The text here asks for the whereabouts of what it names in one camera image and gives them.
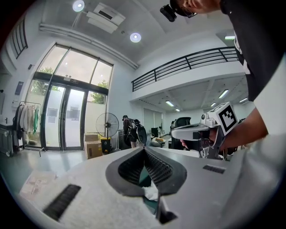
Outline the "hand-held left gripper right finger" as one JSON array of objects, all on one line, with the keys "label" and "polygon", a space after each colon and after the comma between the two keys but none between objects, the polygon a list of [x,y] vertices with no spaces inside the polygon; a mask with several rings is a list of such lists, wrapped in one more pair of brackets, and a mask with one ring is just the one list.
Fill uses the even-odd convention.
[{"label": "hand-held left gripper right finger", "polygon": [[159,183],[157,215],[147,213],[149,229],[236,229],[245,219],[237,184],[245,153],[230,161],[202,159],[145,148],[146,164],[166,179]]}]

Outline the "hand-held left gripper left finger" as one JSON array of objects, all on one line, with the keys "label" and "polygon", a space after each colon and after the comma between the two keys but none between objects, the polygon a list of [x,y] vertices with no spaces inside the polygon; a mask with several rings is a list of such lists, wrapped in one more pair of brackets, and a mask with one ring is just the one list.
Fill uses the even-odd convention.
[{"label": "hand-held left gripper left finger", "polygon": [[[107,166],[131,153],[132,149],[88,159],[48,184],[35,198],[19,197],[19,205],[41,229],[154,229],[157,219],[141,197],[126,197],[107,182]],[[46,207],[67,185],[81,187],[59,221],[43,213]]]}]

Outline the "person's right hand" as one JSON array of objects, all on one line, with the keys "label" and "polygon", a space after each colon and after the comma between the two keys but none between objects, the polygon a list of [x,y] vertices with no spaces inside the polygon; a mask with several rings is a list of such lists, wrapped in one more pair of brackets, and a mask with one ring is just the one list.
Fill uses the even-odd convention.
[{"label": "person's right hand", "polygon": [[201,149],[202,144],[206,145],[213,145],[216,141],[216,133],[217,129],[212,128],[208,131],[200,131],[195,134],[199,135],[202,140],[199,141],[187,141],[187,140],[180,140],[182,146],[187,148],[188,150],[196,150],[199,151]]}]

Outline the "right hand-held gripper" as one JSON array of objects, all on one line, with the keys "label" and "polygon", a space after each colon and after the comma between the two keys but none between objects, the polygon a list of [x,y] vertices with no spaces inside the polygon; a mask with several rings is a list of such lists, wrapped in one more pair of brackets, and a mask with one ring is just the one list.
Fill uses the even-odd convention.
[{"label": "right hand-held gripper", "polygon": [[230,102],[226,102],[202,114],[199,123],[174,128],[171,136],[179,140],[199,140],[200,157],[219,159],[220,147],[237,124],[235,112]]}]

